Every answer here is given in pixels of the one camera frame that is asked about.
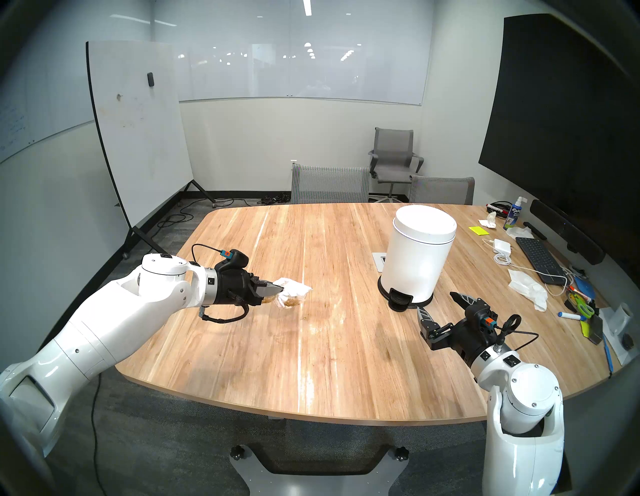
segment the yellow sticky note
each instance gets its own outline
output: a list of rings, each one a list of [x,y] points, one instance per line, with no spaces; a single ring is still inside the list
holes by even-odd
[[[589,337],[589,323],[585,321],[580,321],[580,327],[582,328],[582,335],[585,337]]]
[[[487,231],[482,229],[480,226],[470,227],[470,230],[475,232],[478,236],[484,236],[485,234],[489,234]]]

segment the gray carpet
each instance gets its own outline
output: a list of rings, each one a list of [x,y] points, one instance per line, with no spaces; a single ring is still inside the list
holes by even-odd
[[[184,201],[181,207],[188,204]],[[154,238],[170,253],[185,243],[211,204],[198,202],[185,211],[195,218],[165,227]],[[147,251],[140,243],[109,279],[128,274]],[[71,402],[63,433],[47,458],[64,495],[101,494],[93,472],[90,421],[96,387],[97,379]],[[100,478],[109,496],[248,495],[228,461],[230,448],[237,444],[249,445],[272,472],[303,473],[368,472],[385,447],[406,446],[409,465],[390,494],[481,494],[481,422],[383,428],[269,420],[147,389],[111,368],[102,374],[95,425]]]

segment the chair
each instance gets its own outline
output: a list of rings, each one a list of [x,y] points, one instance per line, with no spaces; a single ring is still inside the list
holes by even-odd
[[[367,203],[366,167],[309,167],[293,164],[292,204]]]
[[[377,179],[378,184],[391,183],[388,195],[371,195],[381,197],[376,203],[385,200],[390,203],[397,202],[397,197],[392,194],[394,184],[409,184],[411,174],[418,173],[424,162],[422,157],[413,153],[413,129],[401,131],[377,127],[373,150],[369,152],[369,155],[371,155],[371,164],[369,165],[371,177]],[[413,157],[418,159],[418,167],[415,171],[410,170]]]
[[[419,204],[472,205],[476,180],[412,175],[409,201]]]

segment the mesh chair back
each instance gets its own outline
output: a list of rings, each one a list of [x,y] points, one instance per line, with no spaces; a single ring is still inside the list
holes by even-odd
[[[413,154],[413,129],[376,128],[373,152],[378,155],[378,164],[394,164],[409,167]]]
[[[419,204],[472,205],[476,180],[449,177],[426,177],[413,174],[409,201]]]
[[[291,203],[367,203],[369,169],[366,167],[309,167],[293,164]]]

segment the black tv screen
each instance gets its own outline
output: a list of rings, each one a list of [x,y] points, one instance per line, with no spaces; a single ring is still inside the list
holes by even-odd
[[[504,19],[479,163],[561,213],[640,286],[640,93],[551,15]]]

